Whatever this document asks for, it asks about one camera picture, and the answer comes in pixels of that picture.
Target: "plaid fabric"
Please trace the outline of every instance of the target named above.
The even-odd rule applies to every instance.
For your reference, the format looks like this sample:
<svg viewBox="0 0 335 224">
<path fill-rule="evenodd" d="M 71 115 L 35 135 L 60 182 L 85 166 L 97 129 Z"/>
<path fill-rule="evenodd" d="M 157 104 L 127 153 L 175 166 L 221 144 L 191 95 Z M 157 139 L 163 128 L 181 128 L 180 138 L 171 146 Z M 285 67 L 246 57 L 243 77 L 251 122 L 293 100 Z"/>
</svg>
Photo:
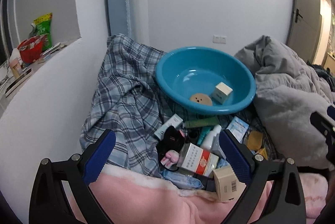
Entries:
<svg viewBox="0 0 335 224">
<path fill-rule="evenodd" d="M 184 121 L 202 116 L 189 113 L 158 87 L 155 68 L 164 52 L 138 44 L 123 34 L 109 37 L 107 47 L 80 144 L 84 150 L 105 129 L 111 129 L 117 142 L 108 163 L 161 177 L 154 132 L 175 113 Z M 272 142 L 256 113 L 246 110 L 238 116 L 264 133 L 269 158 L 276 158 Z M 232 118 L 232 115 L 219 116 L 222 127 Z"/>
</svg>

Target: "red plastic container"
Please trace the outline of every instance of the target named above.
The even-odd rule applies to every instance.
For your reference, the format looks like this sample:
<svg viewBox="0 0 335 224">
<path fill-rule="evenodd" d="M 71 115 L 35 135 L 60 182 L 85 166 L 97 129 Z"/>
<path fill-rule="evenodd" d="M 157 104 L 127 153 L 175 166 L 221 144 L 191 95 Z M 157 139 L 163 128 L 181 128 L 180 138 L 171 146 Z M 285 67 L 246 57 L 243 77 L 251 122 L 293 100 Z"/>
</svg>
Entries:
<svg viewBox="0 0 335 224">
<path fill-rule="evenodd" d="M 47 34 L 38 35 L 20 43 L 17 49 L 20 51 L 21 58 L 25 64 L 31 64 L 33 60 L 37 60 L 40 57 L 46 37 Z"/>
</svg>

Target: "green and yellow snack bag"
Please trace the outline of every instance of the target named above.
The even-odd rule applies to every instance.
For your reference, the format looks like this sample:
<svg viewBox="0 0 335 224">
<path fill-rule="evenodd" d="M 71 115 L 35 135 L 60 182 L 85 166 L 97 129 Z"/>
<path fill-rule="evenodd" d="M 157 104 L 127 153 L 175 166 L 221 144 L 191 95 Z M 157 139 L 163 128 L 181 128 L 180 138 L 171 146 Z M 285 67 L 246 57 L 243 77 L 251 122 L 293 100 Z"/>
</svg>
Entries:
<svg viewBox="0 0 335 224">
<path fill-rule="evenodd" d="M 44 41 L 42 51 L 46 51 L 52 46 L 50 34 L 51 19 L 52 13 L 48 13 L 34 20 L 34 24 L 36 25 L 36 35 L 48 35 Z"/>
</svg>

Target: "pink fleece blanket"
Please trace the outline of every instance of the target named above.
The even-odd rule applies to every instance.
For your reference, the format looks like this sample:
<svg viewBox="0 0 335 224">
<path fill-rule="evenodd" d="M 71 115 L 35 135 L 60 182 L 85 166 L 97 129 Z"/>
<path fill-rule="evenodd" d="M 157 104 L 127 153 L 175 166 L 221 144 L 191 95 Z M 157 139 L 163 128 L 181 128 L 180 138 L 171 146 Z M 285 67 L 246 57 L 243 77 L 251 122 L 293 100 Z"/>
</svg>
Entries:
<svg viewBox="0 0 335 224">
<path fill-rule="evenodd" d="M 309 224 L 326 204 L 328 184 L 317 174 L 301 174 L 300 178 Z M 272 182 L 267 182 L 249 222 L 260 217 L 271 187 Z M 116 224 L 219 224 L 236 202 L 219 203 L 216 193 L 180 190 L 169 181 L 112 165 L 104 166 L 90 188 Z M 70 203 L 77 219 L 86 223 L 73 198 L 70 198 Z"/>
</svg>

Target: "black door handle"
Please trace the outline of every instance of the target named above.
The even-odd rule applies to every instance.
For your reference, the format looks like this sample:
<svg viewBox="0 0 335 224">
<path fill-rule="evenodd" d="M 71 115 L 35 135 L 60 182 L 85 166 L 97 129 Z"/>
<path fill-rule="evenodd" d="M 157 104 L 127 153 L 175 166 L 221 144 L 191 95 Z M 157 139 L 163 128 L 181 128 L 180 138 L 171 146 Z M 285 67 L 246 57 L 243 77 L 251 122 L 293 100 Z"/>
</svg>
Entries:
<svg viewBox="0 0 335 224">
<path fill-rule="evenodd" d="M 299 14 L 299 9 L 296 9 L 296 13 L 295 13 L 295 22 L 298 22 L 298 17 L 301 17 L 301 19 L 303 19 L 303 16 L 301 14 Z"/>
</svg>

